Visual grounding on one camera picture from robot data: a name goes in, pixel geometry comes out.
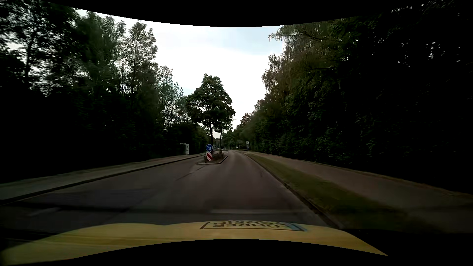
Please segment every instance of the curb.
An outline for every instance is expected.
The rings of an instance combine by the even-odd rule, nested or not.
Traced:
[[[310,200],[306,199],[303,195],[301,195],[299,192],[297,192],[295,189],[293,189],[291,186],[289,186],[286,182],[284,182],[282,179],[277,177],[275,174],[273,174],[269,169],[267,169],[265,166],[263,166],[261,163],[257,162],[255,159],[249,157],[246,155],[248,158],[253,160],[255,163],[257,163],[259,166],[261,166],[263,169],[265,169],[268,173],[270,173],[276,180],[281,182],[290,192],[292,192],[299,200],[301,200],[309,209],[311,209],[313,212],[315,212],[317,215],[320,216],[320,218],[327,223],[327,225],[335,228],[335,229],[343,229],[344,225],[337,221],[333,216],[328,214],[327,212],[322,211],[322,209],[315,204],[313,204]]]
[[[221,164],[223,161],[225,161],[228,158],[228,155],[223,158],[221,162],[213,162],[213,163],[207,163],[207,162],[198,162],[197,164]]]
[[[41,191],[28,193],[28,194],[21,195],[21,196],[16,196],[16,197],[9,198],[9,199],[0,200],[0,206],[6,205],[6,204],[9,204],[9,203],[18,201],[18,200],[22,200],[22,199],[38,196],[38,195],[41,195],[41,194],[45,194],[45,193],[48,193],[48,192],[52,192],[52,191],[55,191],[55,190],[60,190],[60,189],[68,188],[68,187],[71,187],[71,186],[78,186],[78,185],[82,185],[82,184],[85,184],[85,183],[90,183],[90,182],[98,181],[98,180],[109,178],[109,177],[124,175],[124,174],[128,174],[128,173],[131,173],[131,172],[141,171],[141,170],[145,170],[145,169],[149,169],[149,168],[153,168],[153,167],[156,167],[156,166],[165,165],[165,164],[169,164],[169,163],[173,163],[173,162],[179,162],[179,161],[183,161],[183,160],[193,159],[193,158],[197,158],[199,156],[201,156],[201,154],[199,154],[198,156],[194,156],[194,157],[189,157],[189,158],[184,158],[184,159],[169,161],[169,162],[164,162],[164,163],[158,163],[158,164],[155,164],[155,165],[152,165],[152,166],[146,166],[146,167],[137,168],[137,169],[133,169],[133,170],[128,170],[128,171],[120,172],[120,173],[115,173],[115,174],[111,174],[111,175],[107,175],[107,176],[103,176],[103,177],[97,177],[97,178],[93,178],[93,179],[89,179],[89,180],[83,180],[83,181],[72,183],[72,184],[67,184],[67,185],[63,185],[63,186],[58,186],[58,187],[54,187],[54,188],[49,188],[49,189],[45,189],[45,190],[41,190]]]

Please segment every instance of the white cloudy sky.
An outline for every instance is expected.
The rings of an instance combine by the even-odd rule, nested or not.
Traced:
[[[138,21],[115,16],[114,19],[125,21],[127,28]],[[230,28],[142,22],[153,29],[158,46],[156,61],[173,69],[184,94],[199,87],[205,73],[222,80],[233,100],[234,127],[246,112],[254,110],[257,100],[264,98],[261,76],[268,67],[268,56],[280,54],[283,49],[282,42],[269,41],[268,35],[280,26]]]

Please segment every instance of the yellow car hood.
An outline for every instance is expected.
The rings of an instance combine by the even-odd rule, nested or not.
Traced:
[[[1,257],[5,265],[17,265],[204,239],[283,240],[386,255],[349,233],[329,227],[269,221],[211,221],[172,225],[115,223],[87,227],[6,249]]]

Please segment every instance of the road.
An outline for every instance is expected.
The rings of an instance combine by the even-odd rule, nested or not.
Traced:
[[[201,158],[102,179],[0,206],[8,247],[89,226],[265,220],[327,226],[246,155]]]

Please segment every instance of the grass strip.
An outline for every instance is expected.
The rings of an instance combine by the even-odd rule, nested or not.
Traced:
[[[441,233],[440,229],[412,218],[401,210],[369,200],[315,175],[300,172],[251,153],[248,156],[283,180],[322,212],[334,216],[347,228]]]

